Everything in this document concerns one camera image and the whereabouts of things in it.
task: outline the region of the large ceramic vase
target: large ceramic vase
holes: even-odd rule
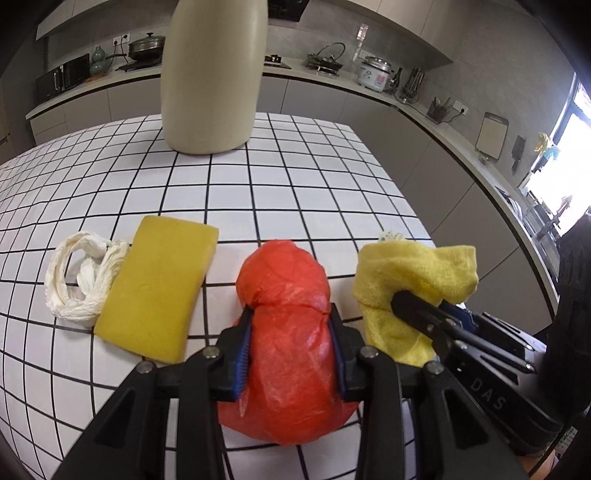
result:
[[[250,138],[267,16],[267,0],[178,2],[161,78],[164,138],[171,148],[204,155]]]

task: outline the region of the red plastic-wrapped object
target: red plastic-wrapped object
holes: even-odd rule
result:
[[[250,367],[240,400],[218,404],[220,423],[280,445],[340,427],[358,404],[336,390],[324,269],[293,242],[274,240],[246,259],[236,289],[255,312]]]

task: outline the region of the sponge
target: sponge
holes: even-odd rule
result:
[[[145,217],[113,282],[95,334],[165,363],[183,360],[199,288],[219,230],[168,217]]]

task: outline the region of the checkered tablecloth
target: checkered tablecloth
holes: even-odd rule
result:
[[[79,230],[131,241],[145,215],[205,222],[219,245],[191,321],[186,356],[241,311],[235,280],[262,242],[292,239],[321,263],[344,321],[357,252],[383,230],[432,245],[396,185],[346,125],[260,113],[236,150],[189,156],[163,140],[159,115],[112,122],[52,142],[0,166],[0,430],[35,479],[49,479],[140,358],[54,318],[43,280],[53,248]],[[67,281],[75,282],[80,256]],[[174,479],[172,402],[166,478]],[[360,413],[316,442],[262,445],[224,429],[228,478],[353,479]],[[407,478],[414,477],[412,427]]]

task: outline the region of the window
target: window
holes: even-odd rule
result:
[[[579,83],[569,100],[554,142],[558,158],[535,168],[527,187],[556,213],[563,197],[573,196],[560,216],[558,232],[567,232],[591,206],[591,99]]]

